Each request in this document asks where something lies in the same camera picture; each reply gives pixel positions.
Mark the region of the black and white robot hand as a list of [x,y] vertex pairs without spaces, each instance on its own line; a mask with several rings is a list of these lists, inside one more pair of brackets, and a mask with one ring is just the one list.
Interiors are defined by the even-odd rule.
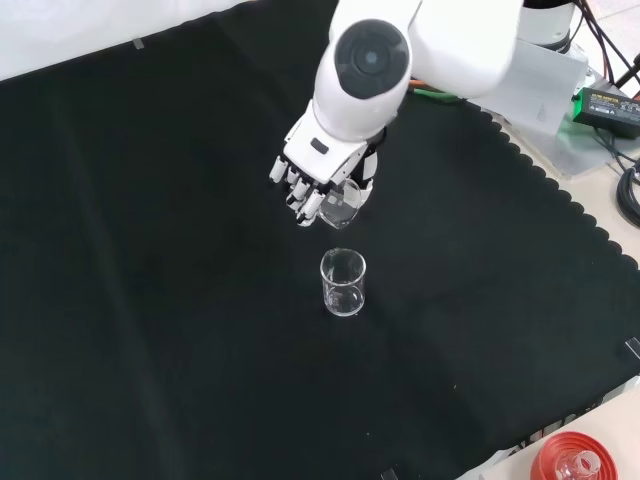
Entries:
[[285,136],[269,181],[284,186],[286,205],[298,225],[308,227],[321,219],[342,229],[373,192],[377,149],[386,136],[382,129],[369,140],[339,140],[321,128],[309,104]]

